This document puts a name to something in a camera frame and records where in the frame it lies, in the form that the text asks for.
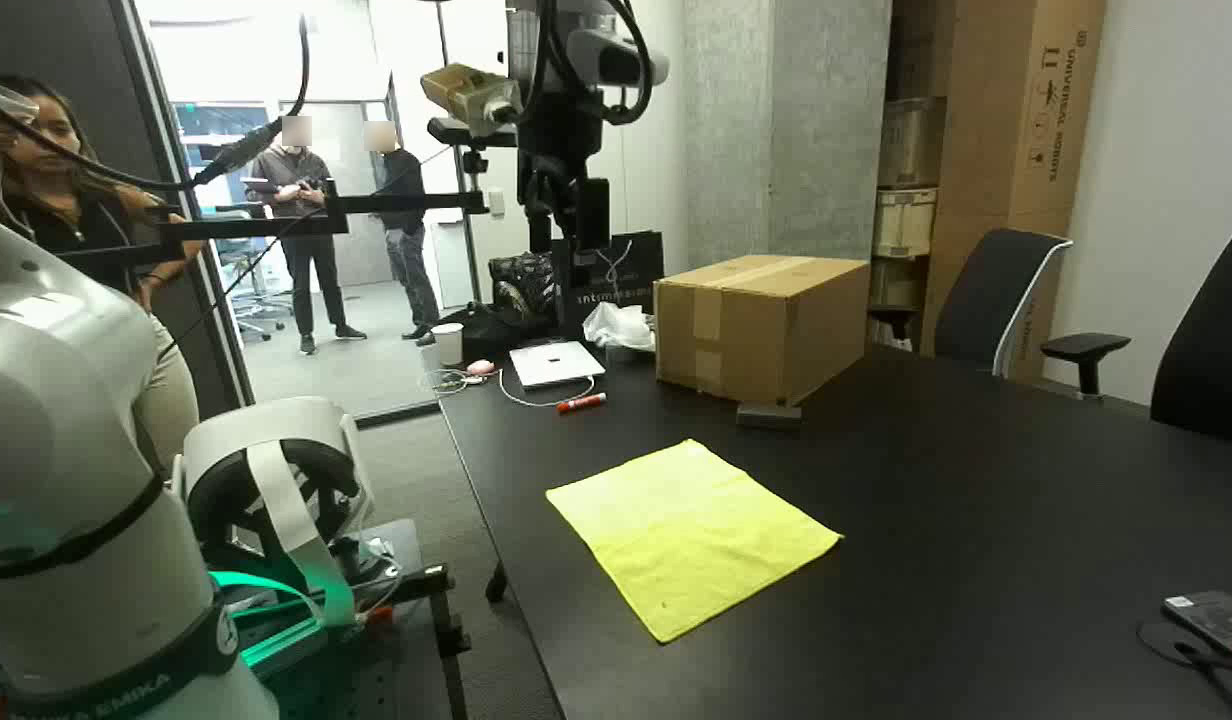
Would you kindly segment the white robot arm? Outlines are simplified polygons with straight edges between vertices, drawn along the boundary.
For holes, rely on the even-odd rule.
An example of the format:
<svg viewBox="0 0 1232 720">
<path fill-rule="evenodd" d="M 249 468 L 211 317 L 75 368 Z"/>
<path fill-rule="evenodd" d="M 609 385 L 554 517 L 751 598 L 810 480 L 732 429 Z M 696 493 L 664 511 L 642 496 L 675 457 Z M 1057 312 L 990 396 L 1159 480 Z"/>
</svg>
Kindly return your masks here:
<svg viewBox="0 0 1232 720">
<path fill-rule="evenodd" d="M 0 222 L 0 720 L 280 720 L 234 640 L 189 496 L 240 457 L 300 571 L 307 632 L 358 621 L 304 485 L 354 468 L 324 396 L 211 415 L 147 446 L 138 402 L 171 355 L 131 294 Z"/>
</svg>

